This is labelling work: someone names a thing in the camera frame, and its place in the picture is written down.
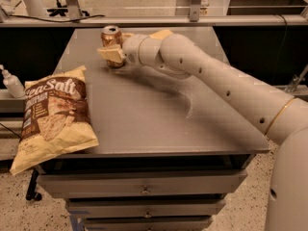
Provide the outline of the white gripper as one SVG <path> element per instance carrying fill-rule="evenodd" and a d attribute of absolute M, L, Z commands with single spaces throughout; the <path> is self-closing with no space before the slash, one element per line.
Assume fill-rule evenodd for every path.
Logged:
<path fill-rule="evenodd" d="M 148 35 L 123 33 L 126 39 L 122 48 L 120 45 L 110 45 L 98 48 L 98 54 L 106 61 L 121 64 L 124 60 L 134 66 L 150 66 L 153 68 L 163 68 L 164 61 L 160 53 L 160 39 L 151 38 Z"/>

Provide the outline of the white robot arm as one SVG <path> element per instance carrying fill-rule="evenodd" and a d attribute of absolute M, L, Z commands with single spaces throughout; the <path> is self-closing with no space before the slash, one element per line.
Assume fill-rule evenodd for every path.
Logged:
<path fill-rule="evenodd" d="M 103 33 L 101 57 L 117 67 L 150 66 L 178 79 L 195 76 L 279 145 L 265 231 L 308 231 L 308 103 L 225 64 L 169 30 Z"/>

